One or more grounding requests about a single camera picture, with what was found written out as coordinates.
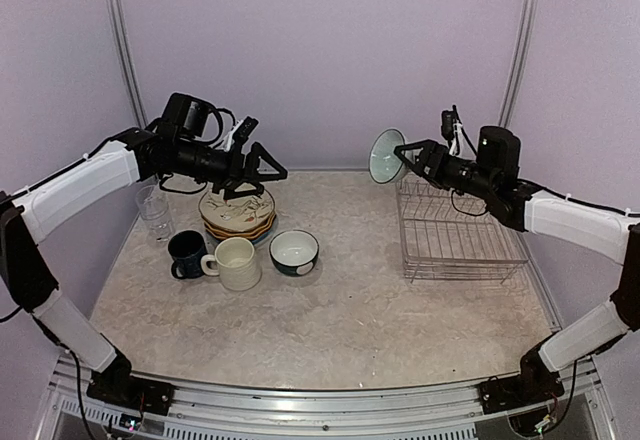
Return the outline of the white mug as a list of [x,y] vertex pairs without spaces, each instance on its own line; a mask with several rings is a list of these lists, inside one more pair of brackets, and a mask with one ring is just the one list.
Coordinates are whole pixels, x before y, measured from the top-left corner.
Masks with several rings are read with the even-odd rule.
[[222,241],[213,254],[201,258],[200,266],[206,276],[216,277],[224,288],[235,292],[250,290],[262,276],[253,244],[239,237]]

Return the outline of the blue polka dot plate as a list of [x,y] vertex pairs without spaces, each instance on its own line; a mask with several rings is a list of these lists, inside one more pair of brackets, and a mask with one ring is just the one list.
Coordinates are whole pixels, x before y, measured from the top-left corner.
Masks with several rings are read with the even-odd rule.
[[259,248],[261,245],[264,245],[273,236],[273,234],[274,234],[274,229],[271,228],[270,230],[262,234],[260,237],[253,240],[252,244],[254,245],[255,248]]

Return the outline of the cream bird pattern plate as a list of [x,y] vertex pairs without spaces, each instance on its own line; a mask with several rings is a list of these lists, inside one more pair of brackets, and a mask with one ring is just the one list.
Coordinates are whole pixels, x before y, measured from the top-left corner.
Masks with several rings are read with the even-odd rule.
[[260,225],[275,212],[275,200],[267,190],[258,197],[225,201],[222,194],[206,193],[198,204],[201,217],[226,230],[247,231]]

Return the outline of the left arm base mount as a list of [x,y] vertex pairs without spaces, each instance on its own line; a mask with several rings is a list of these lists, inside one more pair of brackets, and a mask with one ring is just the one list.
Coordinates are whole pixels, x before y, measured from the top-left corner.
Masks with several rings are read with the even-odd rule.
[[175,387],[167,382],[132,374],[132,364],[118,349],[115,358],[101,371],[91,370],[89,398],[136,410],[167,416]]

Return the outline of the large clear glass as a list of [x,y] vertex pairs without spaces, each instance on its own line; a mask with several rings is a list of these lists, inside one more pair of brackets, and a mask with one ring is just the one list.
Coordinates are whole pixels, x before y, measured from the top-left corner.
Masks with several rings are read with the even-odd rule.
[[165,193],[154,185],[147,185],[136,193],[135,201],[150,237],[156,242],[169,241],[174,225]]

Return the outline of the yellow polka dot plate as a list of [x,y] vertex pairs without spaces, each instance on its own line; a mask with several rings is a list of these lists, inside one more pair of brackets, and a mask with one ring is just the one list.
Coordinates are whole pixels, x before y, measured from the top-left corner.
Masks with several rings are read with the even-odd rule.
[[270,229],[271,228],[263,229],[262,231],[255,230],[253,232],[227,232],[227,231],[218,231],[210,227],[206,227],[205,231],[218,242],[222,242],[230,238],[244,238],[252,243],[253,240],[260,237],[262,234],[264,234],[266,231]]

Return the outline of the light green bowl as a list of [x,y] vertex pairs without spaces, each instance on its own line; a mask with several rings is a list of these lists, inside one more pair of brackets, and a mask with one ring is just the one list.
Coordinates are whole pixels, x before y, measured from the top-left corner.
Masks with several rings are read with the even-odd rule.
[[385,130],[376,138],[368,161],[370,177],[376,184],[395,183],[406,175],[406,166],[394,153],[396,147],[404,145],[404,135],[394,128]]

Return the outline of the dark blue mug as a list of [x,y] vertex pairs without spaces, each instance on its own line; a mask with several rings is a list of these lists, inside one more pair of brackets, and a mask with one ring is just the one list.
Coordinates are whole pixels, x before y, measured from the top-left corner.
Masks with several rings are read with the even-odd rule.
[[169,241],[168,253],[172,259],[171,275],[177,280],[202,277],[201,259],[207,254],[204,237],[195,230],[175,234]]

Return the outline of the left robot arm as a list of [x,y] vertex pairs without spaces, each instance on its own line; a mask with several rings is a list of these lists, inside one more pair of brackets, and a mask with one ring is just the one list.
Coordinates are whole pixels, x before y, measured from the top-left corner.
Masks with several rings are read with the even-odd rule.
[[208,185],[230,200],[260,195],[287,169],[250,136],[258,126],[185,93],[170,95],[162,113],[144,128],[102,140],[71,164],[14,193],[1,195],[1,278],[15,305],[92,372],[121,405],[140,394],[127,358],[101,334],[62,290],[42,250],[59,230],[95,205],[154,177],[172,175]]

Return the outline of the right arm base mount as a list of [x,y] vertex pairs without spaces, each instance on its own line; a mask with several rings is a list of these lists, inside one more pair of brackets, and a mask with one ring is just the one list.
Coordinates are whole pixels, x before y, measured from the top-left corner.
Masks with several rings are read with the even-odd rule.
[[518,374],[490,377],[478,385],[484,414],[533,405],[565,393],[558,371],[549,370],[543,363],[539,354],[541,346],[539,343],[524,354]]

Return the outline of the teal white bowl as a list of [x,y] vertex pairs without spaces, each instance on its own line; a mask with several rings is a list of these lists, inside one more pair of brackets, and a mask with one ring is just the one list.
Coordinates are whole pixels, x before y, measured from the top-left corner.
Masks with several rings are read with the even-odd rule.
[[319,258],[319,242],[304,230],[288,230],[277,234],[269,244],[269,255],[278,272],[290,277],[310,273]]

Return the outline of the small clear glass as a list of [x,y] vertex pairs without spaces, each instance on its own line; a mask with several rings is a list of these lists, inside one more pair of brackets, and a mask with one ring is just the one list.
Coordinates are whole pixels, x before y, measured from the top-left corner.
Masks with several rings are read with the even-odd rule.
[[171,221],[169,204],[165,196],[147,197],[140,206],[140,214],[149,225],[165,225]]

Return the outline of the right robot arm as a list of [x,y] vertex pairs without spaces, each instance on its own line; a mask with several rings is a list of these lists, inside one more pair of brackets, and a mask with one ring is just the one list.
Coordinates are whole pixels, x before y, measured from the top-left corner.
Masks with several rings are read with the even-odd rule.
[[472,160],[450,154],[447,146],[433,140],[401,142],[392,152],[432,186],[482,200],[487,212],[507,228],[563,240],[621,266],[610,297],[535,347],[533,356],[540,365],[529,366],[513,379],[512,396],[531,404],[549,389],[549,372],[638,330],[639,217],[594,207],[519,178],[520,147],[519,138],[509,130],[484,126]]

